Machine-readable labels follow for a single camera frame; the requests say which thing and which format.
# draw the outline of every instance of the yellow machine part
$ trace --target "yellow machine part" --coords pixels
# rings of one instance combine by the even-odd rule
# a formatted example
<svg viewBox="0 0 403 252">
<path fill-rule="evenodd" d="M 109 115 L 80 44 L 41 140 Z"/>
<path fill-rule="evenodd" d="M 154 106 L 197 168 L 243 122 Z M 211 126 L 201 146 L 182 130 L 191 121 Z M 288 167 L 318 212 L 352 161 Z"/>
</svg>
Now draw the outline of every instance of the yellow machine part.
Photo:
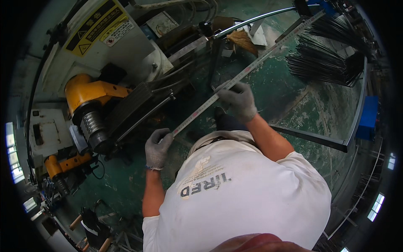
<svg viewBox="0 0 403 252">
<path fill-rule="evenodd" d="M 70 114 L 83 103 L 98 100 L 104 106 L 112 97 L 126 97 L 132 90 L 104 81 L 91 82 L 87 74 L 78 74 L 71 78 L 64 88 Z"/>
<path fill-rule="evenodd" d="M 71 170 L 79 165 L 82 165 L 88 161 L 91 161 L 92 155 L 89 153 L 85 153 L 84 156 L 81 156 L 77 153 L 75 157 L 69 158 L 61 163 L 57 161 L 55 155 L 51 155 L 45 161 L 46 170 L 48 171 L 50 179 L 53 178 L 54 175 L 59 173 L 65 173 L 68 170 Z"/>
</svg>

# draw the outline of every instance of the white t-shirt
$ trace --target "white t-shirt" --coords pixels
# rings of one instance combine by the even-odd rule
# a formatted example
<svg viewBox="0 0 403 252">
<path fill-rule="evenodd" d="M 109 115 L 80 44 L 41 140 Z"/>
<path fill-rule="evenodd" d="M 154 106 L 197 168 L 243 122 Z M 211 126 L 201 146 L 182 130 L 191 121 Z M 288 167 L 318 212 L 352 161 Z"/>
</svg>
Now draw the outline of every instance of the white t-shirt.
<svg viewBox="0 0 403 252">
<path fill-rule="evenodd" d="M 325 180 L 301 154 L 273 162 L 249 143 L 221 140 L 183 163 L 160 215 L 143 220 L 143 250 L 210 251 L 250 233 L 312 249 L 330 201 Z"/>
</svg>

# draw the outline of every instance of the hand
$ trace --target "hand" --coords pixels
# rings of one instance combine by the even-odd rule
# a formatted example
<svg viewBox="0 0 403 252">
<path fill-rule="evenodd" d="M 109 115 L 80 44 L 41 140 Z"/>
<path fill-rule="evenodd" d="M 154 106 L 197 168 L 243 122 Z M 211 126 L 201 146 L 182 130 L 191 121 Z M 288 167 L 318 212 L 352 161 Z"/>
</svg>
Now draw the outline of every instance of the hand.
<svg viewBox="0 0 403 252">
<path fill-rule="evenodd" d="M 162 170 L 168 155 L 168 148 L 174 139 L 169 129 L 156 129 L 145 143 L 146 166 L 153 170 Z"/>
<path fill-rule="evenodd" d="M 217 95 L 231 105 L 231 109 L 239 122 L 247 123 L 258 113 L 252 90 L 248 84 L 242 82 L 238 82 L 234 88 L 241 92 L 236 93 L 232 90 L 221 89 Z"/>
</svg>

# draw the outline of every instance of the window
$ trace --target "window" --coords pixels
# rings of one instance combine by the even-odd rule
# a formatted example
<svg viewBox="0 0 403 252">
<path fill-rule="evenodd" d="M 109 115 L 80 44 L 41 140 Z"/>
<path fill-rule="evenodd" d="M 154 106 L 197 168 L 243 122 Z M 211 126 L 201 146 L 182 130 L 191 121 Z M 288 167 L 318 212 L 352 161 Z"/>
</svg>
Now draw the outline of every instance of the window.
<svg viewBox="0 0 403 252">
<path fill-rule="evenodd" d="M 389 163 L 388 163 L 388 168 L 390 170 L 393 170 L 393 168 L 395 167 L 395 162 L 396 162 L 395 154 L 391 153 L 391 157 L 389 158 Z"/>
<path fill-rule="evenodd" d="M 25 212 L 29 213 L 32 209 L 34 209 L 36 207 L 36 202 L 33 200 L 33 197 L 32 197 L 29 200 L 25 201 L 23 205 L 25 208 Z"/>
<path fill-rule="evenodd" d="M 14 179 L 14 184 L 24 180 L 24 173 L 18 161 L 17 148 L 14 139 L 14 126 L 12 123 L 6 123 L 6 144 L 8 161 L 10 162 L 11 175 Z"/>
<path fill-rule="evenodd" d="M 370 221 L 374 221 L 376 215 L 379 212 L 380 207 L 382 206 L 384 199 L 385 196 L 383 196 L 383 194 L 379 194 L 378 197 L 376 198 L 374 206 L 372 207 L 370 213 L 368 214 L 368 219 L 370 219 Z"/>
</svg>

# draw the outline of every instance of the warning label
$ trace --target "warning label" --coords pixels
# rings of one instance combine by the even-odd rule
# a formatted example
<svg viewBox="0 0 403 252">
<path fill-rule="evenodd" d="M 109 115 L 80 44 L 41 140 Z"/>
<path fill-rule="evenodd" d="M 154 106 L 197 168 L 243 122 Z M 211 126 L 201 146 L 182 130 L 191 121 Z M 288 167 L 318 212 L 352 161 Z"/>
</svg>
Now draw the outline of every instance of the warning label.
<svg viewBox="0 0 403 252">
<path fill-rule="evenodd" d="M 119 22 L 112 26 L 105 32 L 100 40 L 108 46 L 113 46 L 119 41 L 126 33 L 134 28 L 134 24 L 127 16 L 124 16 Z"/>
<path fill-rule="evenodd" d="M 127 16 L 123 9 L 116 4 L 114 0 L 108 0 L 100 6 L 89 18 L 87 18 L 81 27 L 77 29 L 72 38 L 66 43 L 65 49 L 71 53 L 84 57 L 91 46 L 111 28 L 115 31 L 119 28 Z"/>
</svg>

